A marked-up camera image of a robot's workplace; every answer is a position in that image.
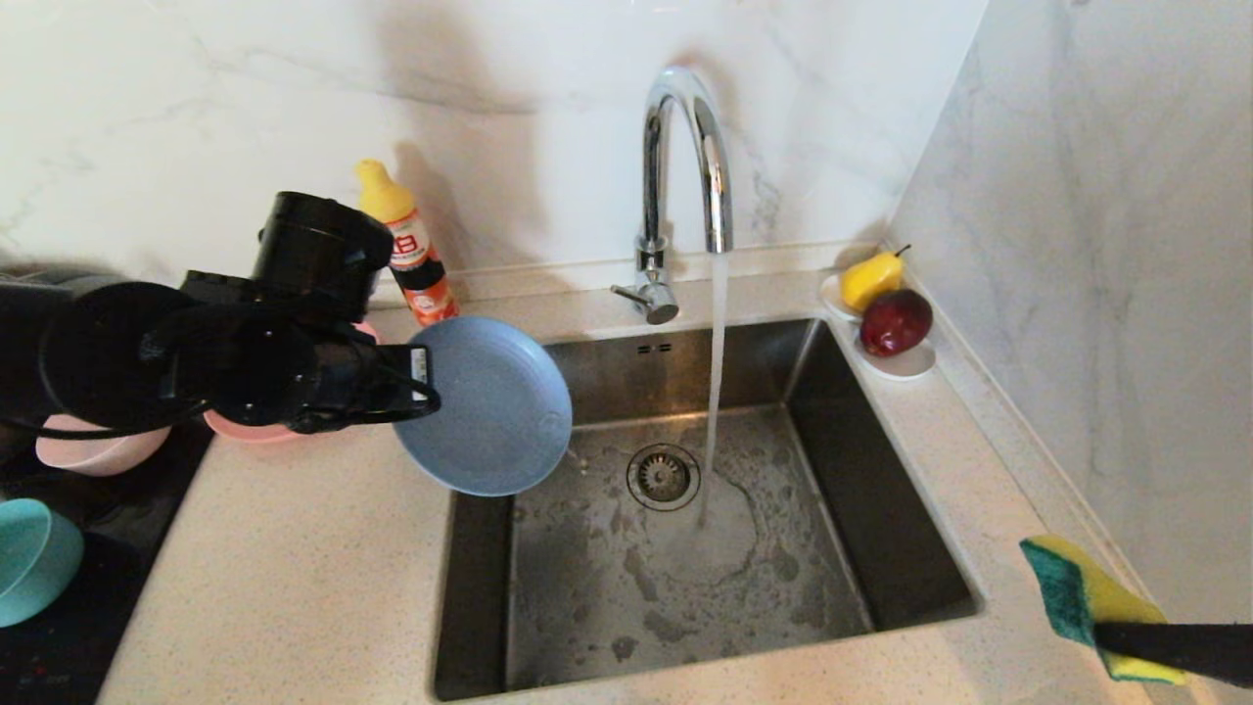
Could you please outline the blue plate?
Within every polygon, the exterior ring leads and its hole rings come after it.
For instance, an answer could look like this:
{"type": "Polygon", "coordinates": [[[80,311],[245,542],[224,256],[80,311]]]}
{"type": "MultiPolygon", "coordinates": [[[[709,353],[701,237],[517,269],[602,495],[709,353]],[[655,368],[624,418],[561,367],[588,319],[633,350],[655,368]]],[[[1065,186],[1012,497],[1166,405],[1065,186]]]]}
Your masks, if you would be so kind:
{"type": "Polygon", "coordinates": [[[424,418],[393,423],[407,455],[461,493],[501,498],[535,487],[573,436],[568,379],[533,336],[504,321],[461,316],[412,336],[411,369],[439,393],[424,418]]]}

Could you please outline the yellow-capped orange dish soap bottle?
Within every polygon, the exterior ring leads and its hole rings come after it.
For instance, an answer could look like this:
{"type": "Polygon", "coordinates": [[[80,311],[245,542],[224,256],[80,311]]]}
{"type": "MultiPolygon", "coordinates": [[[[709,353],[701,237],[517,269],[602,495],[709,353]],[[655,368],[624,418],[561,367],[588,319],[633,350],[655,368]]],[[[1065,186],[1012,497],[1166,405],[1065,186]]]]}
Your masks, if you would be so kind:
{"type": "Polygon", "coordinates": [[[358,162],[356,175],[360,210],[385,224],[393,237],[388,268],[417,324],[429,327],[460,316],[446,268],[410,189],[371,158],[358,162]]]}

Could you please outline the yellow sponge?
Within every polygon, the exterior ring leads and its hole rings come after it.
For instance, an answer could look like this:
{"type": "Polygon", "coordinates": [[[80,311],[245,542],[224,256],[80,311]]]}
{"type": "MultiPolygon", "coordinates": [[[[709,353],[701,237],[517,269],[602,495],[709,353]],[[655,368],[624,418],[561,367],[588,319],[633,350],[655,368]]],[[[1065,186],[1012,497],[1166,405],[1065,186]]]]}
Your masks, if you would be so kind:
{"type": "Polygon", "coordinates": [[[1177,667],[1121,655],[1096,645],[1095,626],[1105,622],[1165,624],[1165,615],[1149,599],[1124,587],[1095,558],[1058,535],[1022,538],[1019,548],[1042,595],[1053,632],[1093,647],[1115,682],[1185,685],[1177,667]]]}

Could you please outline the salmon pink plate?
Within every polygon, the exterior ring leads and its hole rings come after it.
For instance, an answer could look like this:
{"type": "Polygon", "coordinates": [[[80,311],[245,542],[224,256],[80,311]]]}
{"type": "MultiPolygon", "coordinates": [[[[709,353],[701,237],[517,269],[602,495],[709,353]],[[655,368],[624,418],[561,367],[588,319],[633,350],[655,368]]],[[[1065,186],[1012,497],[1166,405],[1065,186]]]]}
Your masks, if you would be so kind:
{"type": "MultiPolygon", "coordinates": [[[[382,343],[382,336],[378,333],[375,326],[371,326],[368,321],[357,322],[353,324],[357,333],[362,333],[376,341],[376,343],[382,343]]],[[[283,362],[264,361],[259,368],[259,373],[251,373],[252,378],[258,378],[256,374],[273,374],[276,371],[282,373],[284,369],[283,362]]],[[[232,440],[242,445],[278,445],[286,443],[296,440],[304,440],[304,435],[296,433],[294,430],[289,430],[286,425],[263,425],[263,427],[256,427],[256,425],[239,425],[237,421],[226,418],[221,414],[216,407],[213,409],[205,411],[203,419],[216,435],[226,440],[232,440]]]]}

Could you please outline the light pink bowl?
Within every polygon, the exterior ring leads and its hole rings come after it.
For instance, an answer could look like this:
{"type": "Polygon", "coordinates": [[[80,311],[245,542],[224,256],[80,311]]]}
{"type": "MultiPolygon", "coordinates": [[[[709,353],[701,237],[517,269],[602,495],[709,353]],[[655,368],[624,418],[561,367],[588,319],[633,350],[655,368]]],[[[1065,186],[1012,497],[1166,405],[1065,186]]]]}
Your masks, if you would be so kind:
{"type": "Polygon", "coordinates": [[[170,435],[170,427],[112,440],[51,440],[35,442],[36,458],[56,470],[90,477],[109,477],[139,467],[170,435]]]}

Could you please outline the chrome gooseneck faucet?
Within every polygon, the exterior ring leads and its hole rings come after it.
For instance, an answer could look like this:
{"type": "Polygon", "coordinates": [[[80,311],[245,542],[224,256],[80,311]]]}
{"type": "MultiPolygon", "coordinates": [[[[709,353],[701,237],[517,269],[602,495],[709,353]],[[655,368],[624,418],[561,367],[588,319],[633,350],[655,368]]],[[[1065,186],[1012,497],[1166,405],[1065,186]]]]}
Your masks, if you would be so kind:
{"type": "Polygon", "coordinates": [[[715,108],[715,96],[693,68],[670,66],[650,85],[642,135],[642,227],[634,245],[634,286],[613,286],[611,293],[630,301],[648,326],[668,324],[679,304],[672,286],[662,233],[667,204],[667,130],[672,111],[679,111],[692,136],[700,177],[704,245],[710,255],[734,250],[734,198],[729,149],[715,108]]]}

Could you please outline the teal bowl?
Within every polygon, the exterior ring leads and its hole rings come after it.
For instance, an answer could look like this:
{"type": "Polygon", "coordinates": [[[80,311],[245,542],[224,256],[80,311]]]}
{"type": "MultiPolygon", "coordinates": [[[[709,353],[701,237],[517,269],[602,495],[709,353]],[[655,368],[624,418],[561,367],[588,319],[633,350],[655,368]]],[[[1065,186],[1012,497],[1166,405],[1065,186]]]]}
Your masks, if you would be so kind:
{"type": "Polygon", "coordinates": [[[81,530],[38,498],[0,501],[0,629],[46,610],[74,580],[81,530]]]}

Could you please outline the stainless steel sink basin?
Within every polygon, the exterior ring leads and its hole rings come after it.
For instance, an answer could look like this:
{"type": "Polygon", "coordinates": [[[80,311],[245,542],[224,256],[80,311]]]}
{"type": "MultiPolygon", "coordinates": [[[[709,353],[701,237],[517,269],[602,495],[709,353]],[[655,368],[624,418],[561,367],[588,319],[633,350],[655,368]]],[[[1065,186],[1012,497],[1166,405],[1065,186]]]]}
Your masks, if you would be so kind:
{"type": "Polygon", "coordinates": [[[456,701],[916,629],[979,599],[829,326],[550,346],[568,455],[512,498],[454,500],[434,672],[456,701]],[[626,490],[632,456],[700,465],[684,508],[626,490]]]}

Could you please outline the round metal drain strainer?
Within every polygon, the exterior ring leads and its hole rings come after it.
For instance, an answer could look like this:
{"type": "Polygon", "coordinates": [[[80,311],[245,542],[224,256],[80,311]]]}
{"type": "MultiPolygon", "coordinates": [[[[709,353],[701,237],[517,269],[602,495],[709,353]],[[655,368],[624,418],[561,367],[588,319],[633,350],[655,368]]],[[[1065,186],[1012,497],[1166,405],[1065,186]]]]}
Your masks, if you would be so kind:
{"type": "Polygon", "coordinates": [[[700,486],[698,460],[677,445],[642,447],[626,466],[626,490],[632,498],[658,512],[684,508],[695,498],[700,486]]]}

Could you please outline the black induction cooktop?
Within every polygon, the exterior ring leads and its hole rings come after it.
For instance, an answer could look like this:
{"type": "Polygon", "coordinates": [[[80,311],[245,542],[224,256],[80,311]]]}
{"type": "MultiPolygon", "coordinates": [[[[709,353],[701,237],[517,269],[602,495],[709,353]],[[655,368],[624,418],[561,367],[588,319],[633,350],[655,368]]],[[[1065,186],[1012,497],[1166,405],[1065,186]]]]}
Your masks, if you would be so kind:
{"type": "Polygon", "coordinates": [[[203,421],[178,425],[157,455],[107,478],[46,467],[31,447],[0,465],[0,501],[39,498],[84,538],[61,596],[0,629],[0,705],[94,705],[213,438],[203,421]]]}

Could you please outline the small white dish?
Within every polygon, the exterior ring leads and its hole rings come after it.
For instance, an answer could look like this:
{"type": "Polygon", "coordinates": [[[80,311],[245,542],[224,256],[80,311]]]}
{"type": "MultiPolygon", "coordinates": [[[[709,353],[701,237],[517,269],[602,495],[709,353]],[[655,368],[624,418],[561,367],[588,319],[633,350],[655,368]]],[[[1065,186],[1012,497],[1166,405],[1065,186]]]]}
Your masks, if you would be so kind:
{"type": "Polygon", "coordinates": [[[855,352],[860,356],[860,364],[863,364],[871,373],[878,374],[883,379],[920,379],[935,369],[935,364],[937,364],[937,353],[931,336],[926,336],[916,347],[908,351],[887,357],[871,354],[862,343],[860,331],[855,331],[852,341],[855,341],[855,352]]]}
{"type": "Polygon", "coordinates": [[[819,301],[822,301],[823,306],[833,313],[833,316],[841,318],[841,321],[858,326],[862,321],[862,316],[860,316],[860,312],[845,304],[841,284],[841,273],[832,273],[832,275],[827,275],[824,280],[822,280],[822,284],[819,284],[819,301]]]}

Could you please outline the dark red apple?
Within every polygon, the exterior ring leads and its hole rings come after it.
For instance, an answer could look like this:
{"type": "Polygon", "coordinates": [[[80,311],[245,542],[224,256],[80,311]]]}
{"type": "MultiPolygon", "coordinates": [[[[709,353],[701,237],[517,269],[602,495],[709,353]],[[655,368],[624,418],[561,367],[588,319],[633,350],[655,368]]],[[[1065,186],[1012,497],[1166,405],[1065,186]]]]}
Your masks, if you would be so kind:
{"type": "Polygon", "coordinates": [[[878,296],[860,321],[860,344],[875,357],[893,357],[918,347],[933,326],[930,301],[916,291],[878,296]]]}

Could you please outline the yellow pear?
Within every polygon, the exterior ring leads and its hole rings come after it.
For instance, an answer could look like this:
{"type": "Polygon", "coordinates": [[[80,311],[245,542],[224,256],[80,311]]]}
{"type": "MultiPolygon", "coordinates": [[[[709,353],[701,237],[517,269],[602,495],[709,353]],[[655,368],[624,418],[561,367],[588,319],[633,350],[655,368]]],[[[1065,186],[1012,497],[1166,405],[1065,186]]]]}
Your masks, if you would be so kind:
{"type": "Polygon", "coordinates": [[[903,253],[908,249],[911,245],[893,253],[883,250],[846,269],[840,280],[842,303],[855,313],[863,313],[878,296],[898,291],[903,282],[903,253]]]}

